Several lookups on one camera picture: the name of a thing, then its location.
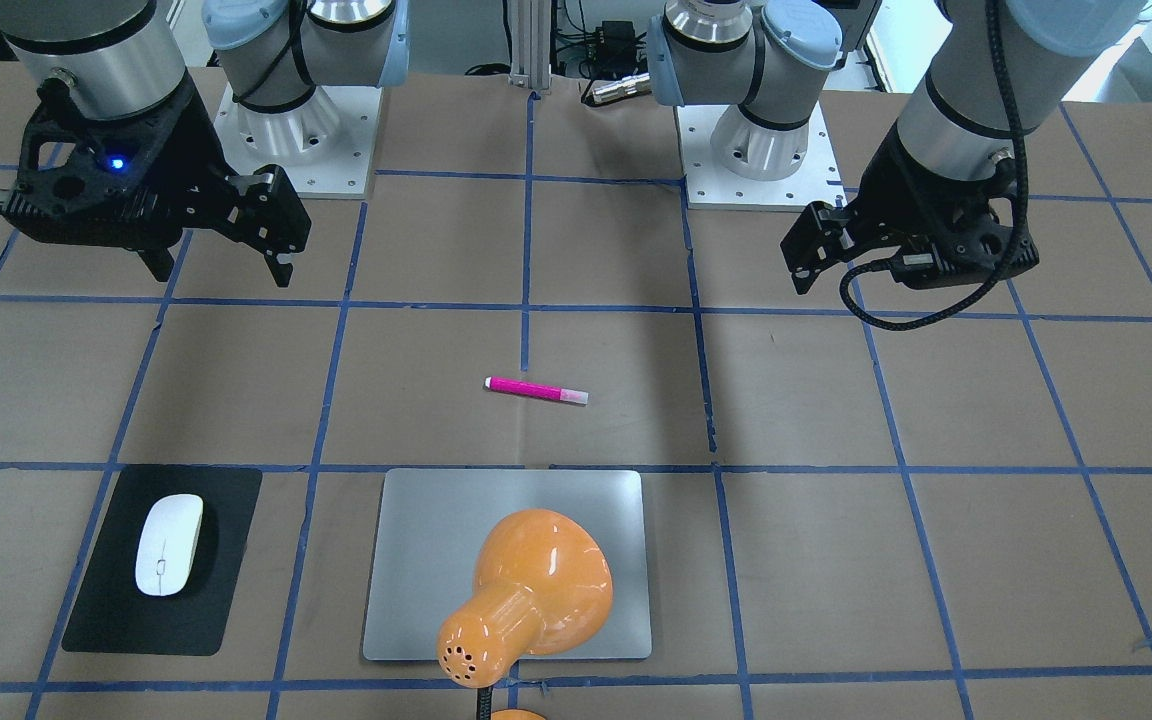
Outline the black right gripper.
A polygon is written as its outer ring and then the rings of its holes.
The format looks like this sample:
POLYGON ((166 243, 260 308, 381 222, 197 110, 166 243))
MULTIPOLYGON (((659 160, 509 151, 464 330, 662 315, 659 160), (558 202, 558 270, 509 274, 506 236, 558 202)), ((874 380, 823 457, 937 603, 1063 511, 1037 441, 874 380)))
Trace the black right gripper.
POLYGON ((234 176, 191 74, 128 118, 84 118, 59 73, 37 94, 3 204, 18 232, 136 251, 165 285, 177 270, 180 234, 202 227, 259 252, 276 287, 291 285, 294 255, 312 229, 305 205, 279 165, 234 176))

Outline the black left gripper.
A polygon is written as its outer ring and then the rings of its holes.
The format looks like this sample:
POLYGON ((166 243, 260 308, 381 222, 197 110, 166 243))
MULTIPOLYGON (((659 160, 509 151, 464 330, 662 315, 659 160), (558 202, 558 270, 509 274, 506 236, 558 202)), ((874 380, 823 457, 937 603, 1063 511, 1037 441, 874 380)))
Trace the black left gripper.
POLYGON ((1016 162, 986 164, 986 179, 946 179, 925 169, 890 128, 861 176, 859 194, 844 206, 813 200, 780 243, 796 293, 805 295, 831 266, 896 247, 911 234, 963 232, 978 217, 992 217, 990 200, 1018 202, 1016 162))

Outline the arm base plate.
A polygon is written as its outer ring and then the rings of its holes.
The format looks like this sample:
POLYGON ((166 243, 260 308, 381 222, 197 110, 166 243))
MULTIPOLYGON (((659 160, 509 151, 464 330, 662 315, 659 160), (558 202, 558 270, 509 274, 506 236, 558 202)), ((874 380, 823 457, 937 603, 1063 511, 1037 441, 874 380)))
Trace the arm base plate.
POLYGON ((382 88, 316 88, 298 108, 262 114, 225 88, 214 120, 223 154, 242 174, 275 164, 303 199, 365 200, 381 119, 382 88))
POLYGON ((682 106, 676 120, 690 209, 801 211, 846 200, 820 105, 790 131, 756 126, 736 106, 682 106))

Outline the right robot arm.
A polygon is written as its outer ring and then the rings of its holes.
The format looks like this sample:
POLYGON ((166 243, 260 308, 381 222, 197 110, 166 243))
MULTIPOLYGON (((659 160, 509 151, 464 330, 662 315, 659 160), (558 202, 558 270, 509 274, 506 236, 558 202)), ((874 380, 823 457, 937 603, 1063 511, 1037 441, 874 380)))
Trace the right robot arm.
POLYGON ((40 243, 123 249, 156 281, 187 229, 250 247, 280 287, 312 222, 311 170, 367 182, 358 91, 402 85, 406 1, 206 1, 227 74, 214 123, 156 1, 0 1, 0 31, 37 83, 3 217, 40 243))

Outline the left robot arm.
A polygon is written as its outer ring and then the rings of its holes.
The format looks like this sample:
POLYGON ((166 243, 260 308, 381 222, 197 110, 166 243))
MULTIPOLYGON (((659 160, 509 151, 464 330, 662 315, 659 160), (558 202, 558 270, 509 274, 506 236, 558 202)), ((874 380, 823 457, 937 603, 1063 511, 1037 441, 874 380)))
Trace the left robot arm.
MULTIPOLYGON (((781 241, 791 283, 877 249, 911 290, 984 285, 1033 268, 1021 227, 1021 147, 1093 60, 1137 22, 1140 1, 942 1, 950 32, 838 209, 809 204, 781 241)), ((718 106, 723 168, 755 181, 799 169, 810 119, 844 32, 814 1, 668 1, 646 35, 666 106, 718 106)))

